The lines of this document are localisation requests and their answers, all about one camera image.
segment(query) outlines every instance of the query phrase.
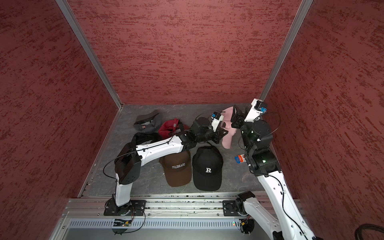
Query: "baseball cap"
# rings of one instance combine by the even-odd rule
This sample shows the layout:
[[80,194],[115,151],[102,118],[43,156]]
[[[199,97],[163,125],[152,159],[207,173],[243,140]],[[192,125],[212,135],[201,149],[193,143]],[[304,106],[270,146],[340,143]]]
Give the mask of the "baseball cap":
[[216,191],[221,186],[223,157],[215,146],[199,147],[192,160],[193,182],[202,191]]
[[145,134],[151,134],[157,131],[161,126],[161,116],[157,110],[145,115],[139,115],[133,127]]
[[189,151],[173,153],[161,157],[159,163],[164,168],[168,185],[180,187],[192,179],[191,153]]
[[186,129],[189,129],[189,127],[183,124],[177,118],[175,118],[173,120],[168,120],[163,123],[159,128],[159,134],[163,139],[167,139],[175,135],[177,132],[184,131]]
[[237,129],[233,128],[231,126],[231,118],[233,115],[233,107],[226,108],[221,113],[222,116],[224,116],[221,127],[228,131],[228,134],[226,134],[222,140],[221,144],[224,148],[230,149],[231,143],[232,143],[232,136],[236,133]]

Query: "cap brim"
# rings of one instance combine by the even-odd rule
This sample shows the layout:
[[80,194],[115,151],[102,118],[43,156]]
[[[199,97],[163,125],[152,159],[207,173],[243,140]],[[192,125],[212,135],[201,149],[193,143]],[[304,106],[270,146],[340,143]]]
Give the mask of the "cap brim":
[[164,175],[166,177],[168,185],[171,187],[180,187],[188,184],[192,179],[192,166],[191,162],[188,162],[185,168],[179,172],[172,171],[166,167],[164,169]]
[[201,191],[217,191],[221,187],[221,171],[212,176],[204,176],[193,169],[193,183]]

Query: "mounting plate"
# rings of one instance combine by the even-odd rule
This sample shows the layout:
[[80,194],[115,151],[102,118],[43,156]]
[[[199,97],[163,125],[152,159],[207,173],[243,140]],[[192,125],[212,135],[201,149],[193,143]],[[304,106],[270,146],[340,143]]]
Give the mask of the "mounting plate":
[[235,201],[224,200],[223,201],[224,216],[239,216],[239,213],[235,210]]
[[109,199],[105,203],[105,210],[104,210],[104,216],[127,216],[131,215],[131,204],[135,209],[135,216],[143,216],[145,205],[145,200],[131,200],[127,204],[124,204],[123,206],[116,206],[115,200],[113,198]]

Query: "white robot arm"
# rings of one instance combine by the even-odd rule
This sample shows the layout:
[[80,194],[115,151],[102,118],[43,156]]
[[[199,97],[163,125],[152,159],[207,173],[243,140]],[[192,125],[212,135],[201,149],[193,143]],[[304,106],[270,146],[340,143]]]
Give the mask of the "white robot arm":
[[[273,138],[269,125],[260,120],[266,111],[266,104],[258,99],[252,102],[247,115],[234,108],[232,127],[239,128],[246,148],[245,159],[253,173],[264,187],[276,212],[275,219],[266,211],[251,192],[238,195],[237,205],[241,214],[249,214],[268,234],[271,240],[314,240],[317,239],[302,218],[289,189],[277,159],[269,149]],[[115,203],[118,207],[130,201],[133,181],[138,177],[140,166],[172,153],[191,149],[197,142],[212,140],[219,143],[227,133],[219,127],[222,117],[212,115],[212,122],[206,118],[196,119],[189,131],[183,131],[168,139],[136,146],[136,158],[132,157],[128,171],[116,172]]]

